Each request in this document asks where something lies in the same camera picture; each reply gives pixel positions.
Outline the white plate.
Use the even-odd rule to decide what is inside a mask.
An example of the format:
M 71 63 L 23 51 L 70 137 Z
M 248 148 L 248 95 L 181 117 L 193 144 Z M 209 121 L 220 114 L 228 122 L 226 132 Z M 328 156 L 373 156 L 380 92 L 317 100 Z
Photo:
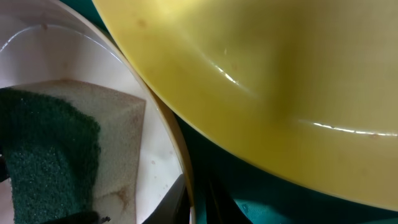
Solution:
M 145 101 L 135 223 L 152 214 L 181 174 L 191 202 L 191 167 L 177 120 L 110 36 L 60 1 L 2 1 L 1 89 L 58 80 L 99 85 Z M 15 223 L 2 153 L 1 222 Z

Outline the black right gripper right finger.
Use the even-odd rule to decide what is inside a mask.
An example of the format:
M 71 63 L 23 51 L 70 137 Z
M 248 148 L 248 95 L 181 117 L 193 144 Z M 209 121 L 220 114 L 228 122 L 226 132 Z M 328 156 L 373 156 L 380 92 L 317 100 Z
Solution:
M 173 183 L 165 197 L 143 224 L 189 224 L 190 200 L 184 175 Z

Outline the green scrubbing sponge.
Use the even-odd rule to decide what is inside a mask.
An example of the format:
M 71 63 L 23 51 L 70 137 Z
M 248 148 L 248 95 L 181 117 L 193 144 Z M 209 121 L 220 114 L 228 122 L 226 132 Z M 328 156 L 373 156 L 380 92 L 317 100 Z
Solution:
M 136 222 L 136 182 L 146 103 L 85 82 L 1 89 L 1 153 L 15 223 L 80 212 Z

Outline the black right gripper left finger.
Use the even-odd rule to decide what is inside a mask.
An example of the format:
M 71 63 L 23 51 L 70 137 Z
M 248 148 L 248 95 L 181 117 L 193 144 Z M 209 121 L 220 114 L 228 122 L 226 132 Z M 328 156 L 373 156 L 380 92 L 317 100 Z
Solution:
M 97 212 L 80 212 L 67 217 L 50 220 L 43 224 L 104 224 L 111 220 L 110 217 L 101 217 Z

